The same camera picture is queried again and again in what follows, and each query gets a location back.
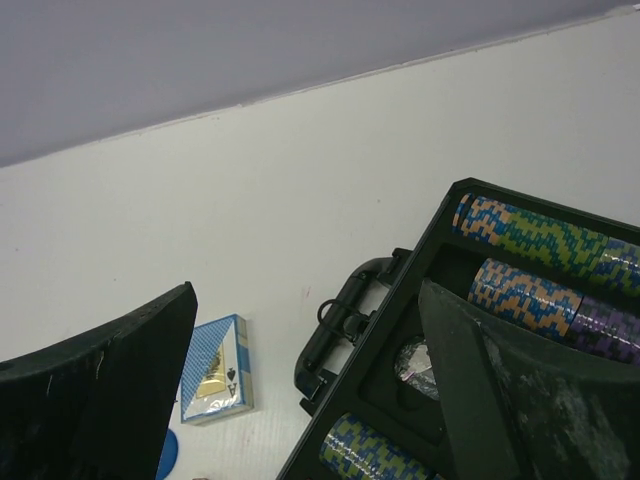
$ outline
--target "blue poker chip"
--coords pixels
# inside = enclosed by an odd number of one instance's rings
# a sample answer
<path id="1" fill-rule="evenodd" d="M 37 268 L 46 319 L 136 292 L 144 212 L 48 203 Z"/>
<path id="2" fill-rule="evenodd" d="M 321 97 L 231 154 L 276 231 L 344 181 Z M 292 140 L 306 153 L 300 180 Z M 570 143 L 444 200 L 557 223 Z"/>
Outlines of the blue poker chip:
<path id="1" fill-rule="evenodd" d="M 178 458 L 178 438 L 172 430 L 167 430 L 167 436 L 164 439 L 162 454 L 160 455 L 160 463 L 158 464 L 158 473 L 156 480 L 164 480 L 173 470 Z"/>

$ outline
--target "stack of poker chips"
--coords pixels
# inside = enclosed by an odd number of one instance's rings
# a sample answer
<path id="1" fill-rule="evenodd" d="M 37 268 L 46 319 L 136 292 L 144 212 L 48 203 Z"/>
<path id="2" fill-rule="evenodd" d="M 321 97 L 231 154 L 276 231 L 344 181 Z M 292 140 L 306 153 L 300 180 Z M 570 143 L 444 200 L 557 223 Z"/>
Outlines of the stack of poker chips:
<path id="1" fill-rule="evenodd" d="M 466 194 L 453 231 L 609 290 L 640 296 L 640 247 L 593 230 Z"/>
<path id="2" fill-rule="evenodd" d="M 487 259 L 468 301 L 586 353 L 640 365 L 640 319 L 582 293 Z"/>
<path id="3" fill-rule="evenodd" d="M 351 413 L 340 417 L 327 434 L 320 461 L 342 479 L 428 480 L 434 475 Z"/>

